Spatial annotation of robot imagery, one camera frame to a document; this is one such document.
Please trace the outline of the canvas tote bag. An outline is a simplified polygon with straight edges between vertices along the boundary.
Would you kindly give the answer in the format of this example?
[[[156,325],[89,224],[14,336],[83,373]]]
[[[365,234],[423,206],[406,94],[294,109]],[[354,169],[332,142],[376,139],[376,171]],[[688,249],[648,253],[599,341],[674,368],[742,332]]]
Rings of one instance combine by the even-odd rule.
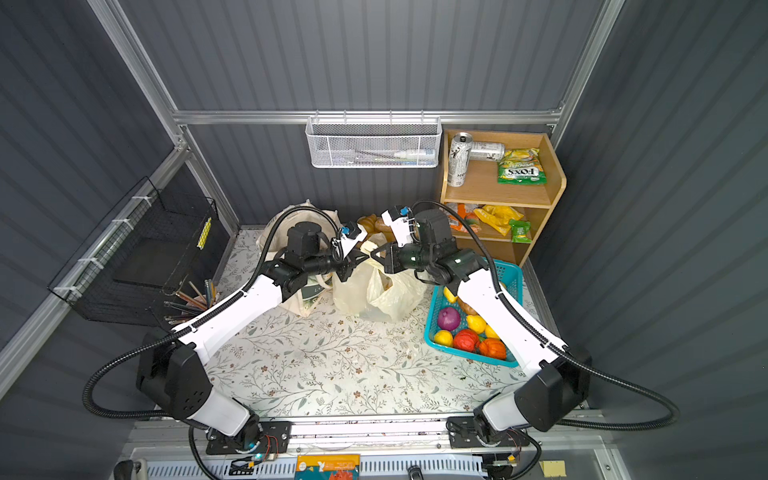
[[[281,304],[283,309],[307,317],[331,289],[331,274],[342,264],[334,244],[340,227],[337,212],[318,209],[310,201],[286,207],[267,224],[258,240],[266,251],[265,268],[292,272],[283,286],[292,296]]]

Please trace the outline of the purple onion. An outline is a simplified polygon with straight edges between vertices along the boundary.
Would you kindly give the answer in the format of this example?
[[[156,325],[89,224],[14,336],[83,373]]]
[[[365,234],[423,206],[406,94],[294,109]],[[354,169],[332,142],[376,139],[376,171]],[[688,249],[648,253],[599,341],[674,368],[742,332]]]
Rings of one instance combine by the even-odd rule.
[[[461,325],[461,315],[453,307],[442,308],[437,315],[437,325],[440,330],[454,331]]]

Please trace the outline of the yellow plastic grocery bag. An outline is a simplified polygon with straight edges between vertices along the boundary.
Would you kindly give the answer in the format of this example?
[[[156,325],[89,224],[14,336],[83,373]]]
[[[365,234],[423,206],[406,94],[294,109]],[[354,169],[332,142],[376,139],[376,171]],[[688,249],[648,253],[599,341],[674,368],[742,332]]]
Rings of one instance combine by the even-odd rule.
[[[358,265],[342,282],[332,274],[334,306],[343,314],[378,322],[405,320],[425,298],[428,286],[411,270],[387,274],[374,260]]]

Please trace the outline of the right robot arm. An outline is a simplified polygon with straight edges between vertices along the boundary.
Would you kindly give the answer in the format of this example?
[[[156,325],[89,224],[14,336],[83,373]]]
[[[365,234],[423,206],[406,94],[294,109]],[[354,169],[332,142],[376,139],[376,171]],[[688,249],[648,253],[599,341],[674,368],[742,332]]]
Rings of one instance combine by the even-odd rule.
[[[408,207],[385,211],[383,222],[395,240],[372,256],[388,273],[424,272],[430,282],[448,288],[490,325],[524,372],[525,384],[476,408],[478,437],[491,442],[500,432],[519,427],[547,431],[587,398],[589,376],[554,353],[564,342],[501,286],[483,246],[458,246],[447,214],[443,205],[419,213]]]

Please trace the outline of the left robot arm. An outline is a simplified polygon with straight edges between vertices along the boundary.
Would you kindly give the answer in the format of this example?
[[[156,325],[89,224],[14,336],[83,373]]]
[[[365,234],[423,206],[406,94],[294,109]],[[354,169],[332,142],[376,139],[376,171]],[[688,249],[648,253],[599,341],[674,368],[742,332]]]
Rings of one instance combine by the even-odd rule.
[[[189,332],[141,353],[138,390],[167,416],[235,438],[241,450],[253,449],[260,436],[257,415],[217,390],[205,366],[231,338],[299,292],[309,278],[332,272],[347,278],[366,258],[356,249],[366,237],[356,224],[342,227],[327,250],[320,248],[323,237],[322,228],[313,222],[289,228],[283,252],[266,259],[253,281],[215,305],[212,319],[197,327],[187,322],[174,331],[189,328]]]

